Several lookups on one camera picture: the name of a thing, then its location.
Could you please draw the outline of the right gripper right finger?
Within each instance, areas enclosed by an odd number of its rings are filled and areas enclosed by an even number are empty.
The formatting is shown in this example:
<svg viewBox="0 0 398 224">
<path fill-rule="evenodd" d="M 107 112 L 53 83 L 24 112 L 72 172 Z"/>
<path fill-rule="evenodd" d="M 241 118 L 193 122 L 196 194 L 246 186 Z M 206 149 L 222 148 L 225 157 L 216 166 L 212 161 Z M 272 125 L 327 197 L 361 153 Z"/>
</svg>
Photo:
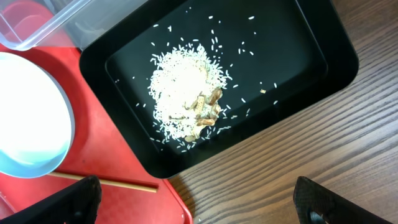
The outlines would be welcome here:
<svg viewBox="0 0 398 224">
<path fill-rule="evenodd" d="M 301 224 L 391 224 L 304 176 L 296 181 L 293 201 Z"/>
</svg>

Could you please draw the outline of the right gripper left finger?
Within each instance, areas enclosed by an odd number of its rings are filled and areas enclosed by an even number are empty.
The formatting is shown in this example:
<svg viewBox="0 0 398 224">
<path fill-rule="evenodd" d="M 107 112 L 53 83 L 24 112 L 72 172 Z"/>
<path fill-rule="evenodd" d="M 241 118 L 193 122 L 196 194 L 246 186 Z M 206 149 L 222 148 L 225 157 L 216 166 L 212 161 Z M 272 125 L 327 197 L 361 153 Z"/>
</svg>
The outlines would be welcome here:
<svg viewBox="0 0 398 224">
<path fill-rule="evenodd" d="M 1 220 L 1 224 L 94 224 L 101 203 L 101 184 L 94 175 Z"/>
</svg>

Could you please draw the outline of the wooden chopstick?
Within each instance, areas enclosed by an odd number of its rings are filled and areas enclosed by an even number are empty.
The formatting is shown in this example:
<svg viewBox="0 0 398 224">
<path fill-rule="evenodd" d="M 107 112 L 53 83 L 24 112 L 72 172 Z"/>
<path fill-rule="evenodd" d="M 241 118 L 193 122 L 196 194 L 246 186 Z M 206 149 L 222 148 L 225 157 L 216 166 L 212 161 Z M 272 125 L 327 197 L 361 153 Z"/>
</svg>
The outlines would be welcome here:
<svg viewBox="0 0 398 224">
<path fill-rule="evenodd" d="M 71 180 L 82 180 L 85 178 L 84 176 L 80 176 L 80 175 L 66 174 L 66 173 L 60 173 L 60 172 L 51 172 L 48 175 L 52 176 L 52 177 L 60 177 L 60 178 L 71 179 Z M 109 185 L 109 186 L 121 187 L 121 188 L 125 188 L 125 189 L 133 189 L 133 190 L 140 190 L 140 191 L 144 191 L 144 192 L 157 193 L 157 187 L 148 187 L 145 185 L 130 184 L 127 182 L 117 182 L 117 181 L 106 180 L 106 179 L 99 179 L 99 182 L 102 185 Z"/>
</svg>

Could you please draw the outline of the large light blue plate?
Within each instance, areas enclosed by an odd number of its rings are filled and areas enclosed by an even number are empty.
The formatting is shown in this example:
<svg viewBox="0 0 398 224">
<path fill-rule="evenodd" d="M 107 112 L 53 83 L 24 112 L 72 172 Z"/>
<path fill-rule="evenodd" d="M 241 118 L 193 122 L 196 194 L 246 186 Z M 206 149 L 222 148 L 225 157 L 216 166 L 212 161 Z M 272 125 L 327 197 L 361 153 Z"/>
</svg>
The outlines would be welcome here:
<svg viewBox="0 0 398 224">
<path fill-rule="evenodd" d="M 37 64 L 1 53 L 1 173 L 42 177 L 64 160 L 75 135 L 72 105 Z"/>
</svg>

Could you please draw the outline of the rice food waste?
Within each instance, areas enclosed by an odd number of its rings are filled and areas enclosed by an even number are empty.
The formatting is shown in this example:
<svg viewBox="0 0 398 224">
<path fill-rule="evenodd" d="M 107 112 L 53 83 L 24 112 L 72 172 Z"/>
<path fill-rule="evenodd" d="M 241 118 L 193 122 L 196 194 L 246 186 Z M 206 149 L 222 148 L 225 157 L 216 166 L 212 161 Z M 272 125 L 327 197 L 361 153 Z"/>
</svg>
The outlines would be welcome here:
<svg viewBox="0 0 398 224">
<path fill-rule="evenodd" d="M 229 105 L 220 99 L 225 90 L 242 89 L 233 63 L 221 65 L 226 56 L 225 41 L 219 40 L 224 22 L 210 15 L 192 25 L 178 28 L 156 23 L 149 29 L 151 38 L 128 43 L 107 62 L 115 72 L 115 83 L 122 75 L 132 83 L 135 107 L 148 112 L 152 121 L 149 140 L 163 151 L 166 147 L 187 152 L 228 125 L 216 124 L 228 116 Z"/>
</svg>

